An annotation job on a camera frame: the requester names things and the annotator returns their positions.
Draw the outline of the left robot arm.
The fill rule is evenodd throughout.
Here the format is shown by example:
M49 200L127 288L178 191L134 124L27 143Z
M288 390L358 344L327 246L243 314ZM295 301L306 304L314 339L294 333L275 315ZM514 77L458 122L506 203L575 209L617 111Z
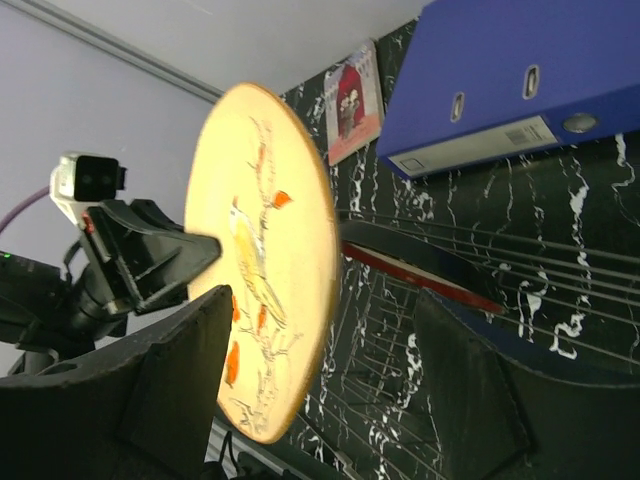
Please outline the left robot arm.
M218 239L188 233L151 200L105 200L82 212L79 278L10 253L1 255L1 339L24 353L67 360L96 341L123 337L131 315L181 305L187 286L221 257Z

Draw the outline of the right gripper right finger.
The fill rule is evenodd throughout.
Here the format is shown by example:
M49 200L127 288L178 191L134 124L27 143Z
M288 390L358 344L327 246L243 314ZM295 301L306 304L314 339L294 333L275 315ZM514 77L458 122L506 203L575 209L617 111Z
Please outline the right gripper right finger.
M552 354L427 290L413 323L446 478L638 478L638 376Z

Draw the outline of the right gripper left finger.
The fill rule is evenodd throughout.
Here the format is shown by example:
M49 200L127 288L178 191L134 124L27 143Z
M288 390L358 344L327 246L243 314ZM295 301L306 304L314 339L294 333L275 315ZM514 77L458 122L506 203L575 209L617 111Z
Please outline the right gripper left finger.
M2 478L200 478L231 326L220 285L106 347L3 378Z

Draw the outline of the cream floral plate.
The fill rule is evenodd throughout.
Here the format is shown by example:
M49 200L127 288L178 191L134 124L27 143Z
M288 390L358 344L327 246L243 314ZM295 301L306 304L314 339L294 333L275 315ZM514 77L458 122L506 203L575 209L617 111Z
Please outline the cream floral plate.
M218 405L241 433L272 444L322 366L342 260L324 161L300 118L267 88L238 84L207 116L184 226L221 246L189 297L219 284L232 290Z

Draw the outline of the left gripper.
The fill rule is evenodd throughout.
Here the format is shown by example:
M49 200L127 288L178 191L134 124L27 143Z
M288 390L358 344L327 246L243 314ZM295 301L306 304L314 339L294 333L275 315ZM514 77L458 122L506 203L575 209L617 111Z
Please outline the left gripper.
M88 264L65 301L66 335L120 335L129 315L184 302L189 282L221 257L217 238L186 232L149 199L104 200L83 220Z

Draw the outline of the red rimmed cream plate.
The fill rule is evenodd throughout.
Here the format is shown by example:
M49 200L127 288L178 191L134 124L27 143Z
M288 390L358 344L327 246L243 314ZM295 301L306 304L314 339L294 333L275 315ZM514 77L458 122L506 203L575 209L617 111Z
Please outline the red rimmed cream plate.
M467 307L492 314L505 311L490 273L454 253L360 220L341 223L340 237L346 256L373 269Z

